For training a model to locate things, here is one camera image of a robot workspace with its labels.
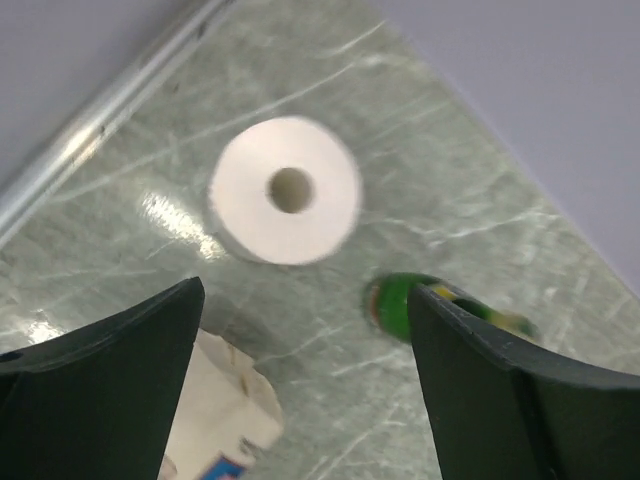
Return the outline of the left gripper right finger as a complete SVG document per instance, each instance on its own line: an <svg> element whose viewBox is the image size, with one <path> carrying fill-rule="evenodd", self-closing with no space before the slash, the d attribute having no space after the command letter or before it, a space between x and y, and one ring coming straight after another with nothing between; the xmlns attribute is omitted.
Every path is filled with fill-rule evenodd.
<svg viewBox="0 0 640 480"><path fill-rule="evenodd" d="M443 478L638 478L638 376L549 351L425 286L408 317Z"/></svg>

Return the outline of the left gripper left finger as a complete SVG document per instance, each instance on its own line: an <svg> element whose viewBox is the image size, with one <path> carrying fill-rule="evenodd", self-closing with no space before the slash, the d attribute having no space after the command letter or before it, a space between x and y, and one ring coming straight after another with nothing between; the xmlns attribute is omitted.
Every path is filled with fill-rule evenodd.
<svg viewBox="0 0 640 480"><path fill-rule="evenodd" d="M190 278L2 354L2 478L157 478L204 300Z"/></svg>

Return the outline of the white paper towel roll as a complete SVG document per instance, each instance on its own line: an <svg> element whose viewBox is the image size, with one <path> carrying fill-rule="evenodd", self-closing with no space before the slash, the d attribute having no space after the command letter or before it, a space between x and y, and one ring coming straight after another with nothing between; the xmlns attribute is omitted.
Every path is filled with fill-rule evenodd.
<svg viewBox="0 0 640 480"><path fill-rule="evenodd" d="M251 126L221 152L208 185L216 236L231 253L298 266L338 251L354 231L363 181L325 126L285 116Z"/></svg>

